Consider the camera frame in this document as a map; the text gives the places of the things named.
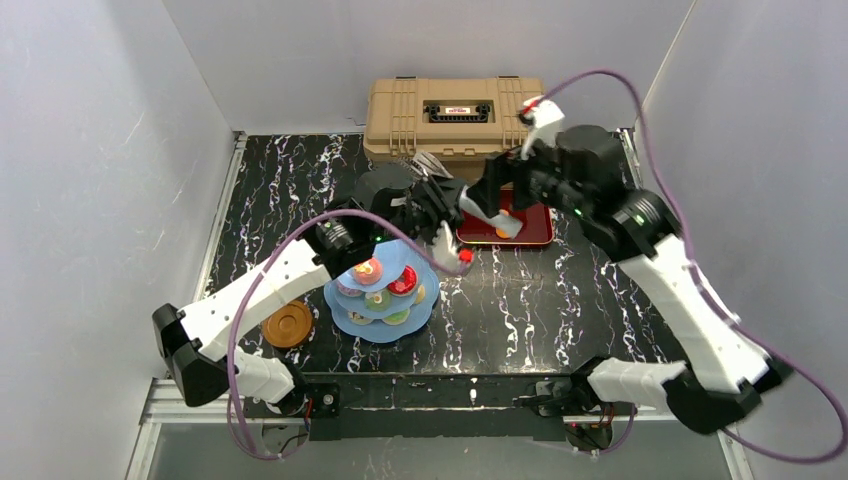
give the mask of white wall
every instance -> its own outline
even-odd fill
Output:
[[[848,4],[701,1],[649,100],[663,171],[701,267],[743,323],[848,402]],[[783,452],[838,440],[796,378],[743,436]],[[757,478],[846,478],[848,458],[796,467],[755,453]]]
[[[224,116],[249,133],[350,132],[377,78],[541,77],[609,67],[646,92],[692,0],[165,0]],[[612,80],[557,98],[631,125]]]
[[[123,478],[232,135],[160,2],[0,12],[0,477]]]

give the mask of red tray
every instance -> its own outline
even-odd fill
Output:
[[[495,229],[482,220],[465,213],[465,222],[457,230],[456,237],[462,243],[470,245],[547,245],[554,240],[554,226],[551,222],[551,210],[537,203],[527,210],[513,212],[512,190],[501,190],[501,210],[521,220],[524,227],[515,238],[501,238]]]

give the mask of toolbox lid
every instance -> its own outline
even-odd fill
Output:
[[[364,146],[372,157],[483,156],[521,145],[527,128],[517,113],[542,95],[538,78],[398,77],[371,87]]]

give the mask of marble table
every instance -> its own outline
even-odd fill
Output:
[[[207,293],[264,260],[370,168],[361,135],[249,137]],[[545,248],[479,250],[469,275],[442,277],[427,326],[397,342],[371,344],[340,332],[317,289],[304,297],[315,317],[305,345],[277,351],[255,329],[242,346],[316,373],[568,373],[597,354],[684,358],[647,298],[576,222],[556,215],[554,229]]]

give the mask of blue tiered stand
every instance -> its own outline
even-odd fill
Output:
[[[392,303],[389,308],[376,312],[365,306],[365,295],[356,298],[342,295],[336,286],[336,282],[324,285],[324,299],[333,312],[333,321],[339,327],[339,330],[348,335],[361,337],[369,342],[390,343],[419,330],[427,323],[430,314],[433,313],[433,307],[439,299],[439,278],[426,260],[400,240],[377,245],[374,249],[374,256],[383,266],[383,276],[377,283],[373,285],[360,284],[353,279],[353,269],[340,275],[336,281],[347,288],[355,288],[363,292],[376,292],[397,280],[403,273],[403,269],[409,265],[418,274],[418,284],[424,285],[427,291],[424,300],[418,305],[413,305],[416,292],[404,297],[392,295]],[[409,309],[409,317],[400,325],[388,325],[381,320],[407,308]],[[368,325],[357,325],[350,321],[348,312],[358,313],[365,318],[372,318],[374,321]]]

